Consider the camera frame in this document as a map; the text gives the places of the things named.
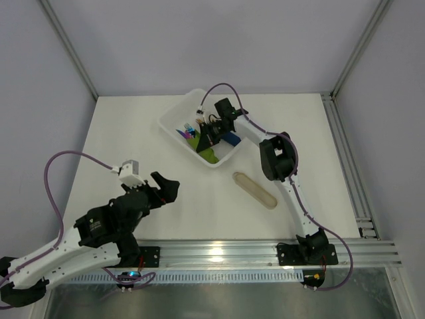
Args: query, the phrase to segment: white tabletop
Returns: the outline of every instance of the white tabletop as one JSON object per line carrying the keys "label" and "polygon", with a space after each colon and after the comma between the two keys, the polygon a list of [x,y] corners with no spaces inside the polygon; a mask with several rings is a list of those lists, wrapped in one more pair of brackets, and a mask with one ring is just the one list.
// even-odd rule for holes
{"label": "white tabletop", "polygon": [[[233,96],[228,96],[238,108]],[[258,147],[248,140],[227,162],[211,169],[178,146],[157,118],[182,96],[101,97],[84,152],[110,165],[133,159],[140,176],[158,171],[181,183],[176,202],[151,211],[136,239],[293,239],[294,222],[283,198],[261,170]],[[359,237],[325,110],[319,94],[246,94],[253,120],[273,132],[288,132],[299,152],[299,178],[316,219],[345,238]],[[274,195],[268,210],[235,184],[244,172]],[[65,227],[89,209],[123,194],[116,175],[82,159],[64,215]]]}

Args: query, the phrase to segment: table surface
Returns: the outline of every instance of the table surface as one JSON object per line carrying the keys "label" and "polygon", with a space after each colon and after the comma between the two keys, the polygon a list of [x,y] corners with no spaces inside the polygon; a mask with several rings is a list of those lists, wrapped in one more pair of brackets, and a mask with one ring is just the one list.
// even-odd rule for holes
{"label": "table surface", "polygon": [[[237,108],[233,96],[232,104]],[[227,162],[212,169],[177,145],[157,119],[182,96],[99,98],[84,152],[109,165],[133,159],[140,176],[158,171],[181,183],[176,202],[151,211],[136,239],[294,239],[295,228],[279,191],[261,170],[258,147],[248,140]],[[299,178],[309,206],[322,225],[345,238],[359,237],[349,194],[319,94],[245,94],[253,120],[291,135],[299,152]],[[278,200],[268,210],[235,184],[244,172]],[[64,214],[65,227],[109,199],[123,194],[116,175],[82,159]]]}

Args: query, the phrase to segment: white bin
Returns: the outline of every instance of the white bin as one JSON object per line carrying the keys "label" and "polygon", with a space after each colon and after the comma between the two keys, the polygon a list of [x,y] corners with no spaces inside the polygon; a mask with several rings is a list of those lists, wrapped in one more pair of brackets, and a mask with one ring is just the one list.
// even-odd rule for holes
{"label": "white bin", "polygon": [[[239,150],[242,142],[235,147],[226,143],[225,141],[221,141],[217,145],[214,145],[212,149],[214,150],[215,156],[219,159],[219,162],[211,164],[199,156],[196,151],[186,142],[184,137],[176,131],[185,131],[185,123],[189,123],[193,128],[199,131],[199,125],[196,123],[196,111],[201,104],[201,100],[203,99],[205,93],[207,92],[200,88],[196,88],[190,91],[179,103],[170,107],[170,109],[168,109],[162,116],[158,118],[158,124],[190,154],[195,156],[198,160],[202,161],[206,166],[215,168],[231,158],[232,155]],[[217,101],[218,99],[214,98],[214,95],[207,96],[207,99],[203,104],[203,110],[205,112],[206,118],[208,118],[209,114],[217,115],[214,107],[214,103]]]}

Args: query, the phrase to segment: green object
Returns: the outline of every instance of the green object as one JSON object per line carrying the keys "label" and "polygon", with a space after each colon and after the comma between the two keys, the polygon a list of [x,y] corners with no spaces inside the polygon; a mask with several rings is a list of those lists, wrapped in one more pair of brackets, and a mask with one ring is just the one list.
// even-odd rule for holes
{"label": "green object", "polygon": [[[199,132],[197,130],[195,130],[195,131],[196,131],[195,138],[187,138],[186,139],[187,143],[189,143],[189,145],[194,150],[196,150],[196,148],[198,147],[199,136],[200,136]],[[206,150],[199,152],[198,155],[201,156],[204,160],[206,160],[210,164],[216,164],[220,161],[218,158],[216,158],[216,156],[214,154],[214,150],[212,148],[207,148]]]}

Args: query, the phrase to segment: gray wall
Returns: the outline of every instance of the gray wall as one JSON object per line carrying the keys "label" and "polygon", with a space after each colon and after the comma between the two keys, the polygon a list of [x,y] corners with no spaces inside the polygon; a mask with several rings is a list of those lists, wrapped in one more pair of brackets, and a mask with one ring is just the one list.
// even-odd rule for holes
{"label": "gray wall", "polygon": [[[19,257],[56,236],[44,165],[60,150],[82,149],[93,110],[94,100],[37,2],[0,1],[0,257]],[[76,160],[52,166],[60,208]],[[0,318],[26,318],[28,310],[0,311]]]}
{"label": "gray wall", "polygon": [[395,1],[338,98],[379,217],[425,300],[425,1]]}
{"label": "gray wall", "polygon": [[50,0],[100,95],[331,90],[379,0]]}

